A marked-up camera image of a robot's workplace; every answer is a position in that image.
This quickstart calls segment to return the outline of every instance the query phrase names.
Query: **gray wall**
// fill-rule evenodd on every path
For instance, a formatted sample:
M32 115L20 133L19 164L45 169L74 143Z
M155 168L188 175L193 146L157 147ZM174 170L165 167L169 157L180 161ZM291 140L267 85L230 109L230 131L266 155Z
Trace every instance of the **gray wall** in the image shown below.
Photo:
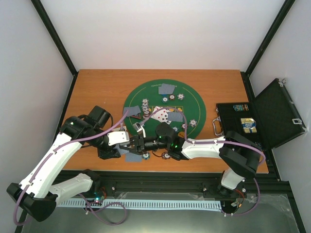
M274 78L287 78L290 92L306 126L311 120L311 1L299 0L251 75L256 94ZM282 179L290 181L307 232L311 232L311 134L274 150Z
M78 69L246 70L284 0L42 0Z
M0 1L0 226L14 232L6 193L50 147L71 74L30 0Z

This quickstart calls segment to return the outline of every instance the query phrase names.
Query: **white linear rail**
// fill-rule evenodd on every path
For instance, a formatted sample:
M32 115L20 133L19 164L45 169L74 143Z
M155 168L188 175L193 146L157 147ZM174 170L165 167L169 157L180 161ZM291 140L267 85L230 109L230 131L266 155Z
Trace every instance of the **white linear rail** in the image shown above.
M91 204L92 208L101 208L112 202L122 203L129 210L207 210L220 211L220 201L212 200L116 200L105 199L101 205ZM81 198L71 198L58 207L82 208L86 203ZM122 209L119 205L111 205L108 209Z

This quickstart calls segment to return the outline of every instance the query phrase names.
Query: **black briefcase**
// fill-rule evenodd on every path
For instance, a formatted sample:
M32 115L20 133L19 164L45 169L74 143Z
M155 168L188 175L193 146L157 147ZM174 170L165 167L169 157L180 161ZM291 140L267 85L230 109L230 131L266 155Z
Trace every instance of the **black briefcase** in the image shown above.
M307 132L285 83L285 79L274 79L252 102L217 103L215 135L236 131L267 150ZM219 133L214 123L217 120L222 130Z

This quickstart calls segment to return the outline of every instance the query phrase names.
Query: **wooden table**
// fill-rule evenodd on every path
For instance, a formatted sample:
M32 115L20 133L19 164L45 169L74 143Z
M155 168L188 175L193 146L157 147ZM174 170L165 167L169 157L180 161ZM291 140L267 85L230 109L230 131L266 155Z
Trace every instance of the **wooden table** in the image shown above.
M115 122L122 117L126 97L138 85L154 79L175 79L193 87L206 105L205 127L197 139L215 138L212 120L217 117L216 103L248 101L238 70L80 70L65 119L88 114L95 105L110 112ZM139 163L119 159L102 160L95 148L76 152L64 169L104 171L223 172L227 165L221 159L196 158L188 161L163 160L152 156ZM268 173L266 164L258 168Z

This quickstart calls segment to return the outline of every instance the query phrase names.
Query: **black metal frame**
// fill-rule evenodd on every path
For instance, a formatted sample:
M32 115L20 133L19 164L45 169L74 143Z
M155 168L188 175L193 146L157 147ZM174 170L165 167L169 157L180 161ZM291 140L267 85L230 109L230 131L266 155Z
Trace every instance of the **black metal frame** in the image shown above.
M55 133L55 136L59 132L59 128L64 120L65 113L71 98L71 94L78 77L78 72L76 71L64 45L62 44L51 20L49 19L42 3L40 0L31 0L34 7L36 8L38 14L40 15L43 23L45 24L47 30L49 31L53 41L55 42L57 48L59 49L64 61L66 62L69 70L73 75L72 83L70 86L69 94L67 96L63 112L61 114L59 124ZM246 72L241 72L244 87L247 93L249 101L254 100L255 95L253 92L252 85L250 83L249 77L253 70L255 69L257 63L271 42L273 36L277 32L278 28L282 24L285 16L289 12L291 6L295 0L285 0L282 5L277 17L275 18L273 24L271 25L267 35L265 36L263 42L261 43L258 51L256 52L254 58L252 59ZM300 213L298 211L291 187L289 182L280 181L280 175L277 170L276 162L272 151L266 152L267 165L269 174L257 174L256 178L260 186L261 193L270 194L286 194L289 198L292 211L294 213L299 231L306 232ZM81 171L68 171L63 170L60 172L55 182L59 183L76 176ZM220 173L149 173L149 172L98 172L103 180L107 181L108 187L106 189L112 189L114 195L118 192L186 192L186 193L198 193L203 191L203 184L210 181L214 181L220 177ZM245 182L245 188L249 193L256 193L257 189L252 181ZM26 218L26 212L23 212L20 221L24 221ZM16 233L20 233L22 227L16 228Z

